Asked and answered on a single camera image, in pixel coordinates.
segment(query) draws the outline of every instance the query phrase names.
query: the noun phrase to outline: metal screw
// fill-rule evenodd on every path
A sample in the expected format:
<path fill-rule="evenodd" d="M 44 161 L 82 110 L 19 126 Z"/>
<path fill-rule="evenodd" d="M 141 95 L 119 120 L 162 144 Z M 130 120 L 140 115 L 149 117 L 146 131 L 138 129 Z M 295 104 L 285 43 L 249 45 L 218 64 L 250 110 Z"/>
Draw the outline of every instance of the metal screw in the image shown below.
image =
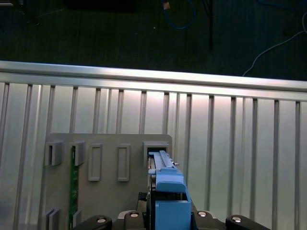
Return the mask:
<path fill-rule="evenodd" d="M 237 223 L 241 223 L 241 218 L 239 218 L 239 217 L 232 217 L 232 220 L 234 221 L 234 222 L 237 222 Z"/>
<path fill-rule="evenodd" d="M 97 220 L 97 222 L 98 222 L 98 223 L 104 223 L 104 222 L 106 222 L 106 219 L 105 219 L 105 218 L 99 218 L 99 219 Z"/>
<path fill-rule="evenodd" d="M 205 212 L 199 212 L 198 215 L 200 215 L 201 217 L 206 217 L 207 213 L 205 213 Z"/>
<path fill-rule="evenodd" d="M 130 216 L 131 216 L 131 217 L 138 217 L 139 214 L 138 214 L 138 213 L 131 213 Z"/>

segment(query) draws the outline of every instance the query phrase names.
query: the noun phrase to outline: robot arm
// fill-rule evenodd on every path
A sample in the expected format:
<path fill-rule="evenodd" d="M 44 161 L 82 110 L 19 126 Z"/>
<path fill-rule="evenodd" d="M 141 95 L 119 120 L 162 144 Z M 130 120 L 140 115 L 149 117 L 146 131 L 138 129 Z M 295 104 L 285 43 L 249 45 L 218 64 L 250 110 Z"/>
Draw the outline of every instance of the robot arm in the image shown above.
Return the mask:
<path fill-rule="evenodd" d="M 165 151 L 148 154 L 148 192 L 139 193 L 136 210 L 119 214 L 112 222 L 94 216 L 73 230 L 269 230 L 240 215 L 225 223 L 208 211 L 198 211 L 183 173 Z"/>

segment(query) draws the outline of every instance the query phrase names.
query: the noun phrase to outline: gray rectangular slot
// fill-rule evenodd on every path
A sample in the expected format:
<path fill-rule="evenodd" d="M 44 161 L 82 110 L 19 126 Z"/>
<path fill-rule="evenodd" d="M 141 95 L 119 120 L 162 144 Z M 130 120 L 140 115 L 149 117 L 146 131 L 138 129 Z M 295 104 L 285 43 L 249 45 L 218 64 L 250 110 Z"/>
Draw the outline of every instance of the gray rectangular slot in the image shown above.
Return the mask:
<path fill-rule="evenodd" d="M 76 141 L 70 143 L 70 147 L 75 147 L 75 166 L 84 163 L 84 156 L 85 156 L 85 142 L 84 141 Z"/>
<path fill-rule="evenodd" d="M 118 147 L 118 181 L 129 181 L 130 144 Z"/>
<path fill-rule="evenodd" d="M 72 227 L 76 227 L 82 222 L 82 211 L 78 210 L 72 217 Z"/>
<path fill-rule="evenodd" d="M 63 142 L 55 141 L 46 143 L 45 165 L 58 165 L 62 163 Z"/>
<path fill-rule="evenodd" d="M 148 164 L 148 149 L 157 149 L 157 151 L 161 149 L 165 149 L 165 151 L 172 157 L 172 153 L 170 152 L 169 143 L 167 141 L 143 141 L 144 146 L 144 167 L 147 167 Z"/>
<path fill-rule="evenodd" d="M 100 181 L 102 144 L 92 144 L 89 152 L 88 180 Z"/>

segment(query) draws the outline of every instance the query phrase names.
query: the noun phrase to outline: rectangular opening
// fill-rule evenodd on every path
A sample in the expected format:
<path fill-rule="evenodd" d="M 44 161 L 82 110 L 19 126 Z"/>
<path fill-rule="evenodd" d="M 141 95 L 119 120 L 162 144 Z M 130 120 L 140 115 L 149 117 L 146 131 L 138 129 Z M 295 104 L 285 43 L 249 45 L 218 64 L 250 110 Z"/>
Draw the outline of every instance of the rectangular opening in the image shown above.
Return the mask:
<path fill-rule="evenodd" d="M 147 148 L 147 154 L 149 152 L 160 152 L 160 151 L 166 151 L 166 147 L 152 147 L 152 148 Z"/>
<path fill-rule="evenodd" d="M 52 149 L 53 149 L 53 146 L 52 145 L 49 145 L 49 159 L 48 159 L 48 162 L 49 164 L 51 165 L 52 164 Z"/>
<path fill-rule="evenodd" d="M 165 193 L 165 192 L 153 192 L 155 200 L 185 200 L 187 201 L 187 195 L 185 193 Z"/>
<path fill-rule="evenodd" d="M 72 154 L 71 164 L 75 165 L 76 164 L 76 147 L 75 146 L 71 147 L 71 154 Z"/>

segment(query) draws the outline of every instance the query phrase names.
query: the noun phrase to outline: gray plastic clip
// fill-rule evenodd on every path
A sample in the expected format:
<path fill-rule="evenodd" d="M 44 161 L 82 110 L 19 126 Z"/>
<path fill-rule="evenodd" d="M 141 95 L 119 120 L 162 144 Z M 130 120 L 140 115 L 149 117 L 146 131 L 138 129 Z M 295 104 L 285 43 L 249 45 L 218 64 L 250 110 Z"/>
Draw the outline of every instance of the gray plastic clip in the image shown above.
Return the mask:
<path fill-rule="evenodd" d="M 120 144 L 118 147 L 118 179 L 129 181 L 130 144 Z"/>
<path fill-rule="evenodd" d="M 75 147 L 75 166 L 84 163 L 85 156 L 85 142 L 84 141 L 76 141 L 70 143 L 70 147 Z"/>
<path fill-rule="evenodd" d="M 78 210 L 73 216 L 72 216 L 72 227 L 76 227 L 82 222 L 82 211 Z"/>
<path fill-rule="evenodd" d="M 102 144 L 92 144 L 89 151 L 88 180 L 100 181 Z"/>
<path fill-rule="evenodd" d="M 45 165 L 58 165 L 62 163 L 63 142 L 55 141 L 46 143 Z"/>
<path fill-rule="evenodd" d="M 59 211 L 60 209 L 52 209 L 44 216 L 45 230 L 58 230 L 59 229 Z"/>

